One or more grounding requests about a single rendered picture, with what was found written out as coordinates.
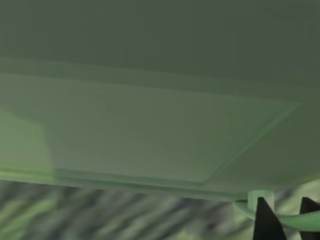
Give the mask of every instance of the textured floor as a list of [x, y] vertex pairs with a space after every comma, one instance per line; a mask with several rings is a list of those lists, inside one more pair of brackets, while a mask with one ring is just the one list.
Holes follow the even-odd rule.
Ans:
[[[231, 204], [171, 196], [0, 182], [0, 240], [250, 240]], [[320, 202], [320, 181], [276, 193], [276, 211]], [[299, 240], [292, 231], [290, 240]]]

